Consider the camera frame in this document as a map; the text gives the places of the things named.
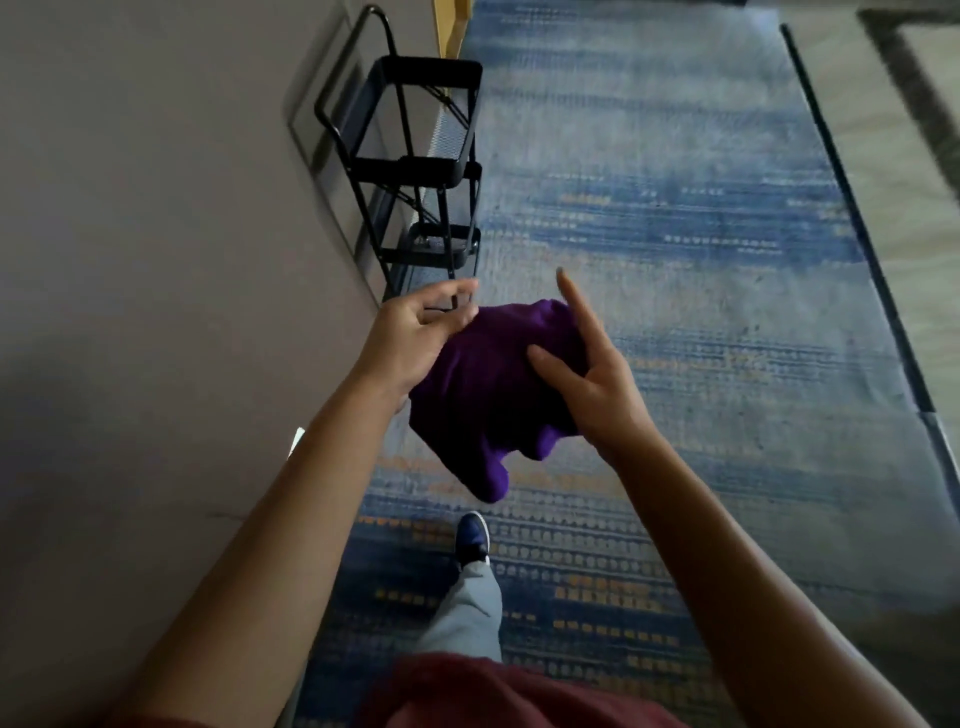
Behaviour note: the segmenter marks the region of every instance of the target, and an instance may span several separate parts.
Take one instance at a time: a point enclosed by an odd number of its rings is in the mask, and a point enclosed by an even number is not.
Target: left hand
[[[477,279],[443,280],[384,303],[351,376],[374,381],[402,403],[429,374],[446,340],[466,328],[478,310],[476,303],[447,312],[429,306],[469,295],[478,285]]]

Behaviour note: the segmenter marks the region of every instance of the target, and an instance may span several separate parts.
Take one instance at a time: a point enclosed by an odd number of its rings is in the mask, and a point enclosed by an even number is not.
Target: finger
[[[417,314],[417,320],[421,324],[432,324],[441,316],[445,315],[446,311],[441,308],[425,308],[423,311]]]
[[[442,303],[444,299],[451,299],[460,294],[471,294],[480,285],[477,279],[441,280],[437,283],[425,285],[421,289],[408,293],[403,300],[417,311],[428,306]]]
[[[452,311],[447,311],[446,313],[438,311],[437,313],[440,313],[440,316],[434,318],[434,320],[427,325],[427,328],[431,329],[431,332],[435,335],[441,336],[443,341],[446,341],[453,334],[464,330],[469,323],[473,321],[479,310],[476,303],[470,303],[468,305],[462,305],[460,308],[454,308]]]
[[[540,378],[564,396],[584,383],[561,359],[536,344],[527,347],[527,358]]]
[[[600,317],[593,312],[587,297],[584,296],[577,284],[570,279],[563,268],[557,269],[557,287],[564,295],[566,302],[573,309],[573,317],[577,321],[577,330],[584,337],[584,343],[587,344],[588,352],[600,352],[607,347],[613,346],[610,337],[604,331],[603,322]]]

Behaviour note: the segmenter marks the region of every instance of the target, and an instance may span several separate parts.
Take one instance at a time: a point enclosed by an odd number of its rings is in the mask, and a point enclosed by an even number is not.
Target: leg
[[[500,656],[503,597],[490,568],[490,535],[483,517],[467,513],[457,526],[457,559],[462,571],[441,603],[414,652],[456,652],[468,657]]]

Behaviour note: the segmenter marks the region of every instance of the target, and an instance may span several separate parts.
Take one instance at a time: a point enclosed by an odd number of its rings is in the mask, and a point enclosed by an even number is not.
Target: carpet
[[[960,528],[776,15],[477,0],[462,57],[484,64],[479,303],[556,296],[563,265],[686,461],[929,719],[953,724],[949,650],[902,636],[950,619]],[[442,121],[438,145],[451,134]],[[507,465],[511,493],[478,504],[395,420],[298,726],[347,722],[409,649],[455,578],[453,526],[478,505],[505,662],[652,698],[691,726],[738,725],[612,471],[580,438]]]

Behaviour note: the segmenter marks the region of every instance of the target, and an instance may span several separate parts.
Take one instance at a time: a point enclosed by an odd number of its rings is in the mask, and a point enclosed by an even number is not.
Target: forearm
[[[330,398],[152,653],[126,712],[273,724],[320,625],[394,405],[355,379]]]
[[[614,466],[751,725],[925,725],[659,436]]]

